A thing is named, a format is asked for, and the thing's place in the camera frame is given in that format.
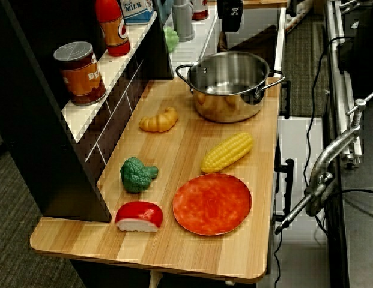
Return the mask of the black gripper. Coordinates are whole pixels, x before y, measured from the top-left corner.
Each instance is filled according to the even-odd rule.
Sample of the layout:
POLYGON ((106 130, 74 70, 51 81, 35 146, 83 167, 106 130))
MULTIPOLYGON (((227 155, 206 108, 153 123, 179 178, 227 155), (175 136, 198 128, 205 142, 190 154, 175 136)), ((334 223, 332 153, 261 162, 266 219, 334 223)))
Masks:
POLYGON ((240 24, 243 14, 243 1, 242 0, 217 0, 218 17, 222 19, 222 31, 237 32, 240 29, 240 24))

